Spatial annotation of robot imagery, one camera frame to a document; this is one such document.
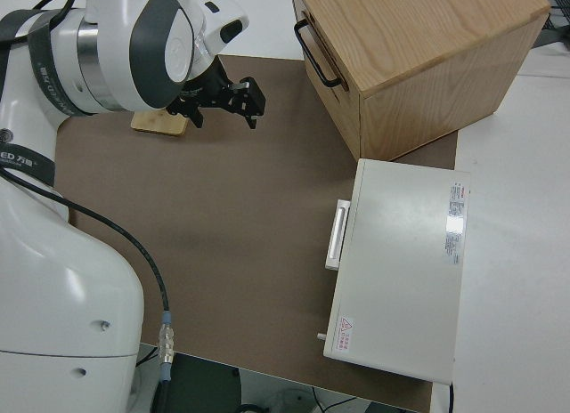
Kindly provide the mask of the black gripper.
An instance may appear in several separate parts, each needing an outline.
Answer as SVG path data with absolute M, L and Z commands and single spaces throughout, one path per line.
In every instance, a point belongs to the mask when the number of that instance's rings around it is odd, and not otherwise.
M 180 94 L 167 106 L 167 112 L 190 119 L 201 128 L 204 118 L 199 108 L 224 109 L 243 116 L 248 127 L 255 129 L 257 120 L 265 114 L 265 104 L 265 95 L 253 77 L 233 83 L 216 56 L 203 73 L 184 84 Z

